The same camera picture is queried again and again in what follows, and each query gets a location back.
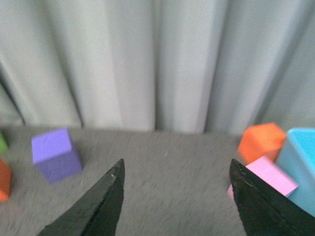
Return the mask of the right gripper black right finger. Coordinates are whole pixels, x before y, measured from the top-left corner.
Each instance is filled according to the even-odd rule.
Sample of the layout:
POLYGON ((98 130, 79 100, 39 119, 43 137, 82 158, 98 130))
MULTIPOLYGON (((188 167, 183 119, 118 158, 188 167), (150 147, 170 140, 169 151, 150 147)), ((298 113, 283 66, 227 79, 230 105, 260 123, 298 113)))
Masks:
POLYGON ((233 198, 248 236, 313 236, 315 218, 232 159, 233 198))

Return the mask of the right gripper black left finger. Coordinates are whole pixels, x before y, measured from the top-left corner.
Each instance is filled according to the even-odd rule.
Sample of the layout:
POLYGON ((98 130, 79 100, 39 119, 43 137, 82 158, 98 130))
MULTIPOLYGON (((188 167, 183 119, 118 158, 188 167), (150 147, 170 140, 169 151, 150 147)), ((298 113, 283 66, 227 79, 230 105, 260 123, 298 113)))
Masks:
POLYGON ((114 236, 120 218, 125 164, 120 159, 69 210, 44 227, 40 236, 114 236))

